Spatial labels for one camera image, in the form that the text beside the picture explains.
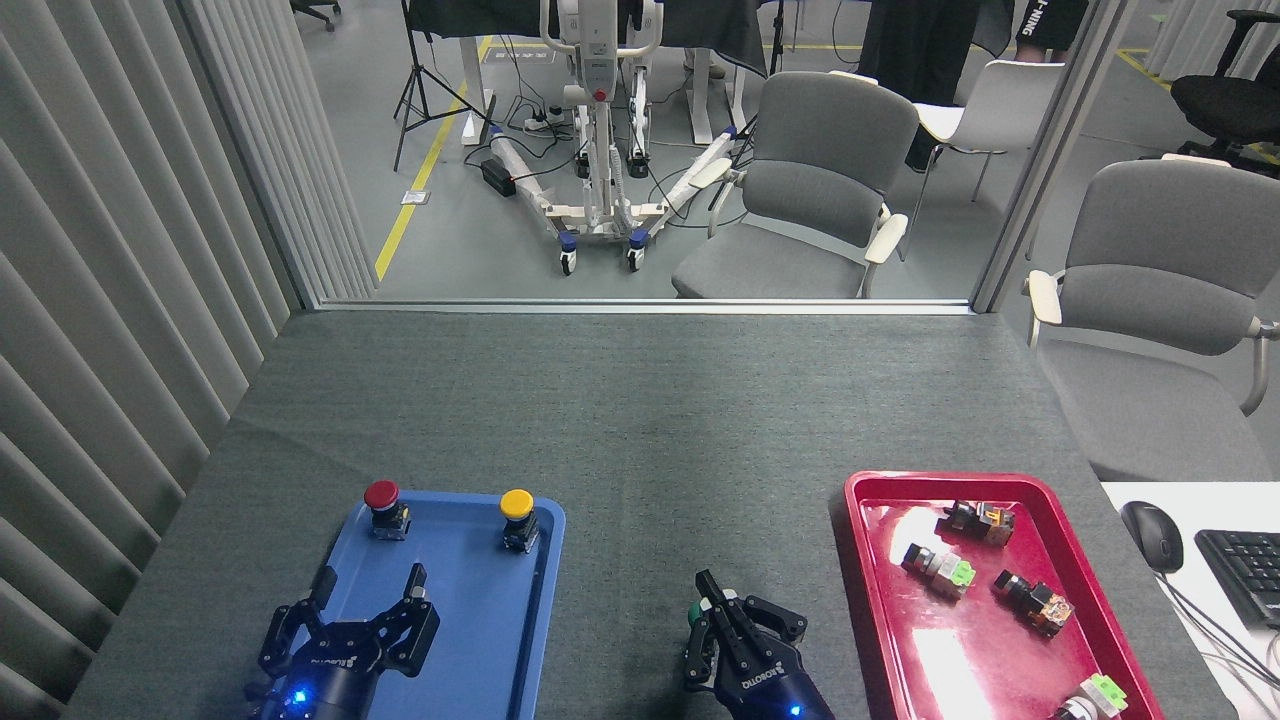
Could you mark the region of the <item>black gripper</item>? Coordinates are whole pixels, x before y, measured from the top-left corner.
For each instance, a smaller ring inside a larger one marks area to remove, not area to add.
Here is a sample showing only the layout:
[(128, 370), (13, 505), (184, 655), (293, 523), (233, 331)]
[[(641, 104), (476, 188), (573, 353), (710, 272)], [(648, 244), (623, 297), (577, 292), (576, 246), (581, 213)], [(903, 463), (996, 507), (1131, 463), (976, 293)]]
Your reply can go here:
[(695, 575), (695, 587), (707, 606), (692, 607), (684, 659), (689, 689), (714, 688), (733, 719), (835, 717), (791, 646), (805, 635), (804, 616), (724, 591), (708, 570)]
[(406, 676), (421, 673), (440, 625), (428, 597), (426, 569), (415, 562), (403, 597), (370, 625), (328, 625), (325, 637), (310, 638), (291, 652), (301, 626), (323, 634), (320, 612), (337, 584), (334, 568), (319, 568), (310, 593), (278, 606), (259, 651), (259, 666), (278, 688), (270, 698), (271, 719), (365, 719), (383, 670)]

